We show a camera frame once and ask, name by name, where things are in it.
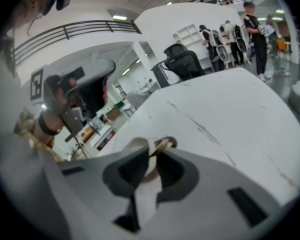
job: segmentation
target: white column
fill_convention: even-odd
[[[155,75],[151,71],[151,69],[152,69],[151,62],[150,62],[149,58],[147,57],[141,44],[138,41],[135,41],[135,42],[133,42],[132,48],[135,51],[138,58],[141,60],[141,63],[144,66],[145,70],[148,72],[149,77],[154,78]]]
[[[291,50],[292,50],[292,62],[299,64],[300,63],[300,52],[299,52],[299,44],[298,44],[298,36],[295,22],[292,18],[292,14],[289,6],[286,4],[284,0],[278,0],[278,3],[282,10],[284,10],[284,17],[286,23],[288,25],[290,39],[291,39]]]

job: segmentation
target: man in black shirt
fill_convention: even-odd
[[[255,49],[256,72],[258,77],[265,81],[265,71],[267,64],[267,41],[263,35],[263,29],[258,19],[254,16],[255,4],[250,1],[245,1],[243,7],[246,12],[244,17],[244,25],[246,31],[249,33],[250,39],[253,42]]]
[[[213,70],[215,72],[224,70],[225,69],[224,62],[220,58],[219,59],[216,58],[218,56],[217,48],[213,47],[210,43],[210,32],[211,32],[210,29],[208,29],[205,25],[200,25],[199,28],[200,28],[200,32],[202,32],[203,34],[204,39],[207,40],[207,44],[208,44],[207,49],[209,52],[209,58]]]

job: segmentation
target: black pants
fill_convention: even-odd
[[[264,74],[267,64],[267,42],[265,40],[257,39],[254,42],[256,73],[258,75]]]
[[[237,55],[237,52],[239,53],[239,57],[240,57],[240,64],[244,64],[245,61],[244,61],[244,54],[242,51],[240,51],[238,45],[237,45],[237,42],[231,42],[230,43],[230,47],[231,47],[231,52],[232,52],[232,55],[234,57],[234,60],[235,60],[235,64],[239,65],[239,60],[238,60],[238,55]]]
[[[209,58],[210,58],[213,70],[215,72],[224,70],[225,69],[225,63],[221,59],[218,59],[216,62],[212,62],[212,60],[216,56],[218,56],[216,47],[209,46],[208,51],[209,51]]]

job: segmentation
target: marble tabletop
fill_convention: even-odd
[[[101,150],[173,136],[177,148],[232,166],[281,205],[300,194],[300,125],[277,94],[238,67],[155,91]]]

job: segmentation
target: black slot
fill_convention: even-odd
[[[84,171],[84,168],[81,167],[81,166],[76,166],[76,167],[61,170],[63,176],[69,176],[69,175],[72,175],[72,174],[79,173],[81,171]]]
[[[227,191],[235,205],[239,208],[250,227],[254,227],[268,216],[257,203],[240,187]]]

